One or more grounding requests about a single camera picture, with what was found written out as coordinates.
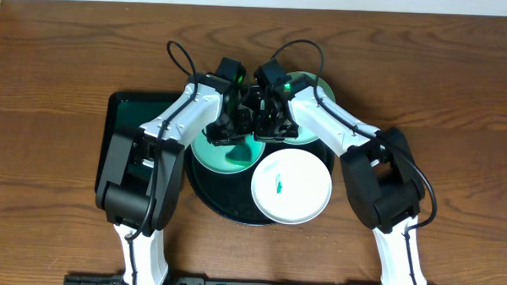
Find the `white plate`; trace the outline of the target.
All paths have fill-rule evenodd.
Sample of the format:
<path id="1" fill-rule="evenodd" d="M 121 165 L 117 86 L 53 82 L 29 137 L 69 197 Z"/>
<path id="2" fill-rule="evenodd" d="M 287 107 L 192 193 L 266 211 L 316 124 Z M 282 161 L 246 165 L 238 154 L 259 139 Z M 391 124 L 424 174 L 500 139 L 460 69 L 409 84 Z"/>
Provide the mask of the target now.
<path id="1" fill-rule="evenodd" d="M 329 204 L 332 178 L 316 155 L 301 149 L 275 151 L 251 178 L 251 195 L 259 211 L 276 223 L 296 225 L 317 217 Z"/>

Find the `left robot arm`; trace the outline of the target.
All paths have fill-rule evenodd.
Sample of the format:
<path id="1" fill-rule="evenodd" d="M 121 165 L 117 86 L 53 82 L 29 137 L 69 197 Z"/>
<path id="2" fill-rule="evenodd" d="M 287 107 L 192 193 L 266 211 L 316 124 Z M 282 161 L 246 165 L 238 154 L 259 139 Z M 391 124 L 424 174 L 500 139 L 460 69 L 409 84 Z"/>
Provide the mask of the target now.
<path id="1" fill-rule="evenodd" d="M 243 81 L 237 73 L 193 74 L 163 113 L 113 131 L 95 204 L 124 243 L 124 285 L 163 285 L 166 280 L 163 230 L 178 201 L 184 154 L 202 132 L 215 146 L 243 142 L 246 113 L 238 104 Z"/>

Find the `light green plate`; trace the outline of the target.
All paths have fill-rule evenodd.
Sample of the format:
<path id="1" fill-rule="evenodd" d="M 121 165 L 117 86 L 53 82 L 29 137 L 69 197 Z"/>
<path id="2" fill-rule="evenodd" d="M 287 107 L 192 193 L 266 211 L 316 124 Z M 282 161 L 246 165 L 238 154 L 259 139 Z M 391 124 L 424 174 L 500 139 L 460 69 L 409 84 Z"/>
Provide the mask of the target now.
<path id="1" fill-rule="evenodd" d="M 265 143 L 255 141 L 251 134 L 247 135 L 244 144 L 250 145 L 253 149 L 253 163 L 246 167 L 232 165 L 225 160 L 224 156 L 234 145 L 214 146 L 207 141 L 204 131 L 205 129 L 196 136 L 191 149 L 196 160 L 212 172 L 223 174 L 243 172 L 253 166 L 264 153 Z"/>
<path id="2" fill-rule="evenodd" d="M 308 72 L 303 71 L 294 71 L 289 72 L 289 76 L 291 76 L 293 79 L 295 79 L 298 76 L 301 75 L 307 75 L 311 79 L 315 79 L 316 75 Z M 336 102 L 335 95 L 333 91 L 331 90 L 330 86 L 323 80 L 320 79 L 318 82 L 318 86 L 320 86 L 324 93 L 329 97 L 333 102 Z M 310 130 L 305 129 L 303 126 L 298 127 L 297 131 L 297 137 L 295 138 L 285 138 L 284 143 L 289 145 L 307 145 L 309 143 L 314 142 L 317 140 L 318 137 Z"/>

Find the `light green plate back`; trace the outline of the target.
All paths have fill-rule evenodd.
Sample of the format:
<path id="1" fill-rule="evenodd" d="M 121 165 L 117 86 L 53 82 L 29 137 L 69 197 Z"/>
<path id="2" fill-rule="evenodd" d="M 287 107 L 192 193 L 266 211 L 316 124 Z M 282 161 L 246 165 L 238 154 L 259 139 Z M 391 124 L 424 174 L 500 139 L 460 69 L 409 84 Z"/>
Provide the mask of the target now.
<path id="1" fill-rule="evenodd" d="M 316 75 L 308 72 L 303 71 L 294 71 L 289 72 L 289 76 L 291 76 L 293 79 L 295 79 L 298 76 L 301 75 L 307 75 L 311 79 L 315 79 Z M 335 95 L 333 91 L 331 90 L 330 86 L 323 80 L 320 79 L 318 82 L 318 86 L 320 86 L 324 93 L 329 97 L 333 102 L 336 102 Z M 309 143 L 314 142 L 317 140 L 318 137 L 310 130 L 305 129 L 303 126 L 298 127 L 297 131 L 297 137 L 295 138 L 285 138 L 284 143 L 289 145 L 307 145 Z"/>

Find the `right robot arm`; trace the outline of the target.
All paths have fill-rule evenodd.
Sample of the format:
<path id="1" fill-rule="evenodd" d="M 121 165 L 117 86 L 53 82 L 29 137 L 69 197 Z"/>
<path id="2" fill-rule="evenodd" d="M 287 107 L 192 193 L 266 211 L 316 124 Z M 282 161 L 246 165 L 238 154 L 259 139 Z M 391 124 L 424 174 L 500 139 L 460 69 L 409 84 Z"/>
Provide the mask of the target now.
<path id="1" fill-rule="evenodd" d="M 420 267 L 416 231 L 420 201 L 436 198 L 416 165 L 405 135 L 382 131 L 353 117 L 330 99 L 319 77 L 276 72 L 255 75 L 263 108 L 262 128 L 285 137 L 284 122 L 302 127 L 339 155 L 346 194 L 354 214 L 373 231 L 382 285 L 428 285 Z"/>

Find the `green sponge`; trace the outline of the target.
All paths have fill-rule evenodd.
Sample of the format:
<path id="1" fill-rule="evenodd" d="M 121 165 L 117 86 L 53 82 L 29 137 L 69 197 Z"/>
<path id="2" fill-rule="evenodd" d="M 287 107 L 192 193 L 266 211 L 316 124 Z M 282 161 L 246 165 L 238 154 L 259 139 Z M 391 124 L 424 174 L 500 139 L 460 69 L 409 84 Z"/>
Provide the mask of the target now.
<path id="1" fill-rule="evenodd" d="M 235 145 L 225 154 L 225 160 L 232 165 L 246 167 L 253 163 L 253 149 L 248 144 Z"/>

